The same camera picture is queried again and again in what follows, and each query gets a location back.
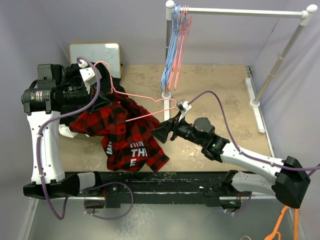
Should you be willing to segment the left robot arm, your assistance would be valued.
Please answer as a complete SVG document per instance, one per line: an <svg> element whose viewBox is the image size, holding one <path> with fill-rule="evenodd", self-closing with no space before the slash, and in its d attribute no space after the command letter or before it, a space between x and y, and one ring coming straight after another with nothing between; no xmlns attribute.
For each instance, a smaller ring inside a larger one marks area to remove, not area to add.
<svg viewBox="0 0 320 240"><path fill-rule="evenodd" d="M95 172L66 175L60 156L59 126L63 106L82 107L77 113L92 108L98 99L99 87L92 86L102 78L92 62L78 62L81 86L60 89L67 78L59 64L39 64L38 79L21 96L29 123L33 151L31 182L23 187L26 197L55 199L77 196L86 190L91 196L103 191Z"/></svg>

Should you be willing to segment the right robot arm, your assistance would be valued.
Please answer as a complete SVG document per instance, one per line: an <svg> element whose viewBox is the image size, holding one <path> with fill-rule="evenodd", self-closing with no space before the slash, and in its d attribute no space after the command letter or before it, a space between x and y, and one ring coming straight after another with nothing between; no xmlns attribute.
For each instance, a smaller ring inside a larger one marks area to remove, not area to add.
<svg viewBox="0 0 320 240"><path fill-rule="evenodd" d="M162 122L151 134L163 144L168 139L183 138L201 146L202 154L211 161L246 169L247 172L230 170L227 173L222 190L228 196L237 192L257 192L274 196L284 205L298 209L311 182L296 158L273 158L236 147L228 139L217 135L215 127L206 117L197 118L194 123L171 118Z"/></svg>

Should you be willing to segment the red black plaid shirt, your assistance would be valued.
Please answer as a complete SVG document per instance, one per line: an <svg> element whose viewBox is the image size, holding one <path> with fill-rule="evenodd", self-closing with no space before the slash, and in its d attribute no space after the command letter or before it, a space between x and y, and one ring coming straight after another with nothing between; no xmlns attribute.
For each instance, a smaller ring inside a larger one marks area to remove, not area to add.
<svg viewBox="0 0 320 240"><path fill-rule="evenodd" d="M151 132L160 126L159 120L134 100L119 94L109 94L110 106L93 112L83 112L69 124L74 133L101 137L111 171L138 172L144 165L159 171L168 161Z"/></svg>

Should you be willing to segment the single pink hanger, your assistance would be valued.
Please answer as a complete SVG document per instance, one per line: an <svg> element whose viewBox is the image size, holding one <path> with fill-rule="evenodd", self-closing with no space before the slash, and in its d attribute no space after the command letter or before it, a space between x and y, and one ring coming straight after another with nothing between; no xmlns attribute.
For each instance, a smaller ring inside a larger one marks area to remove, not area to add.
<svg viewBox="0 0 320 240"><path fill-rule="evenodd" d="M110 65L105 61L97 61L93 65L96 66L98 64L104 64L106 66L108 72L109 72L110 93L111 94L116 93L116 94L119 94L119 95L125 95L127 97L136 97L136 98L141 98L141 99L148 99L148 100L153 101L154 103L158 103L160 101L163 101L163 110L159 110L159 111L151 112L149 114L145 114L145 115L141 115L141 116L138 116L138 117L134 117L134 118L126 120L126 122L131 122L131 121L135 121L135 120L138 120L138 119L146 118L146 117L149 117L149 116L154 116L154 115L160 114L160 113L163 113L163 117L170 117L170 111L176 108L177 101L175 99L173 99L172 97L163 97L163 98L160 98L160 99L154 99L151 96L132 94L132 93L121 92L121 91L116 90L116 88L114 86L114 82L113 82L112 71L111 71Z"/></svg>

